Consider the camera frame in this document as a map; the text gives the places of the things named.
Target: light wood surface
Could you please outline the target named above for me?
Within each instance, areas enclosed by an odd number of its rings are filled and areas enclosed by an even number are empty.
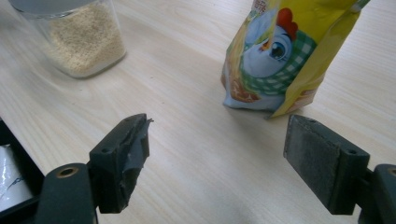
[[[100,223],[357,223],[329,214],[283,158],[288,116],[224,107],[225,50],[252,1],[115,0],[127,56],[77,80],[37,55],[0,2],[0,117],[44,174],[87,162],[121,120],[147,113],[148,158],[130,206]],[[296,111],[396,164],[396,1],[373,0],[313,104]]]

